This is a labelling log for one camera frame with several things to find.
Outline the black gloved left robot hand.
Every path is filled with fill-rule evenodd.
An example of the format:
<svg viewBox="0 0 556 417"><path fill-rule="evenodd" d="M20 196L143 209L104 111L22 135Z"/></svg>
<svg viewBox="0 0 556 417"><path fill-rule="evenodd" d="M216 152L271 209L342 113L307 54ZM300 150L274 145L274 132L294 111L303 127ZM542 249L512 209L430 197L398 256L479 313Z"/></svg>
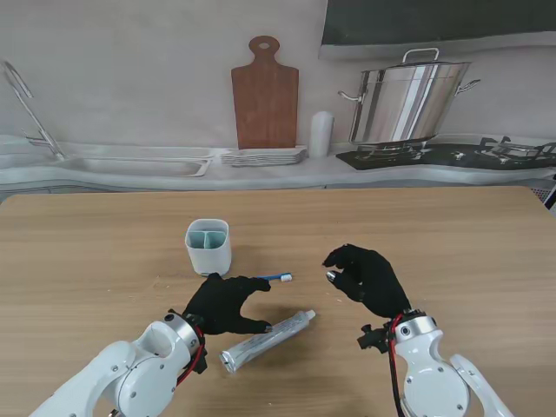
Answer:
<svg viewBox="0 0 556 417"><path fill-rule="evenodd" d="M270 289L269 282L262 278L223 279L213 273L198 288L183 313L200 317L204 334L265 334L272 326L267 321L242 316L241 309L249 296Z"/></svg>

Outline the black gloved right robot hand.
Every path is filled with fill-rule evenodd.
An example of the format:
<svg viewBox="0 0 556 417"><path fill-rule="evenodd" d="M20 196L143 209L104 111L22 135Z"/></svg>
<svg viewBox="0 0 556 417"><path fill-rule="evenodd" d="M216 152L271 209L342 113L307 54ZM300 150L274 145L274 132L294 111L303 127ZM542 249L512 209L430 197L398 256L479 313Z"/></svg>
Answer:
<svg viewBox="0 0 556 417"><path fill-rule="evenodd" d="M371 313L393 319L411 304L390 262L375 250L345 244L333 250L322 265L336 268L333 286Z"/></svg>

